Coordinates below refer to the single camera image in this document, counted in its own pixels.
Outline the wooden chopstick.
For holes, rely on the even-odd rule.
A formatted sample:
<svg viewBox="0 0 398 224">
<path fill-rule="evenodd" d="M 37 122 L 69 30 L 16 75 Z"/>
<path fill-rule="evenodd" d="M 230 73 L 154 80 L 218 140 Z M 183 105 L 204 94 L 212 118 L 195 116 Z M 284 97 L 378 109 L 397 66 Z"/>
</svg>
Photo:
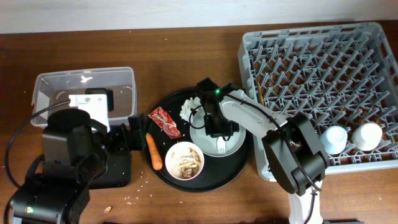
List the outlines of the wooden chopstick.
<svg viewBox="0 0 398 224">
<path fill-rule="evenodd" d="M 265 106 L 264 97 L 262 94 L 263 91 L 262 91 L 262 87 L 261 87 L 261 84 L 259 81 L 257 81 L 257 89 L 258 89 L 258 93 L 259 93 L 259 97 L 260 97 L 260 103 L 262 106 Z"/>
</svg>

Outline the blue cup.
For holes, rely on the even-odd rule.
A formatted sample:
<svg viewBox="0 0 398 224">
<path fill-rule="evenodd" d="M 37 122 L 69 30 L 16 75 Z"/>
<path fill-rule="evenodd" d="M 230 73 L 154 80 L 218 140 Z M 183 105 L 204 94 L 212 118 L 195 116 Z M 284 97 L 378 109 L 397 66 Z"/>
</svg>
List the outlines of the blue cup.
<svg viewBox="0 0 398 224">
<path fill-rule="evenodd" d="M 331 126 L 320 136 L 320 142 L 328 154 L 341 153 L 346 147 L 347 139 L 348 134 L 341 126 Z"/>
</svg>

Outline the white cup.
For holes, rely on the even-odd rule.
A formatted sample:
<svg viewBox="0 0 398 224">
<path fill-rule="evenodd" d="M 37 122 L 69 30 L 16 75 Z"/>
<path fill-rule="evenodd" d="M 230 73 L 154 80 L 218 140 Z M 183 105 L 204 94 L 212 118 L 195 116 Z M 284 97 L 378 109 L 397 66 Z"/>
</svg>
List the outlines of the white cup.
<svg viewBox="0 0 398 224">
<path fill-rule="evenodd" d="M 382 128 L 376 123 L 361 125 L 352 135 L 353 144 L 362 151 L 375 149 L 382 138 Z"/>
</svg>

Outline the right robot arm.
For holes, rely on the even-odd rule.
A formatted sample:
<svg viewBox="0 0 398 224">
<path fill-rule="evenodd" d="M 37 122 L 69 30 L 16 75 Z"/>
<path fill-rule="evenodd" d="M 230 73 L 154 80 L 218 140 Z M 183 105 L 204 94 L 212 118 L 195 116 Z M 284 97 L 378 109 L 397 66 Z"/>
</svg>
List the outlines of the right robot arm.
<svg viewBox="0 0 398 224">
<path fill-rule="evenodd" d="M 242 126 L 262 141 L 271 172 L 289 196 L 289 223 L 323 223 L 320 192 L 330 161 L 310 120 L 272 111 L 232 83 L 219 87 L 206 78 L 195 92 L 207 136 L 227 141 Z"/>
</svg>

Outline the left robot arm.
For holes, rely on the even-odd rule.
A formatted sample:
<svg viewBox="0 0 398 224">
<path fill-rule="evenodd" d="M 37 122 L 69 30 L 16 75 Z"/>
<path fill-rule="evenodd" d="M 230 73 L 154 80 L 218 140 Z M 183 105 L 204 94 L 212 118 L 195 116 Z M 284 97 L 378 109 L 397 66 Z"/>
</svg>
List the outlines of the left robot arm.
<svg viewBox="0 0 398 224">
<path fill-rule="evenodd" d="M 132 152 L 145 148 L 144 115 L 108 129 L 79 109 L 50 115 L 42 134 L 44 152 L 10 198 L 5 223 L 78 223 L 90 190 L 131 182 Z"/>
</svg>

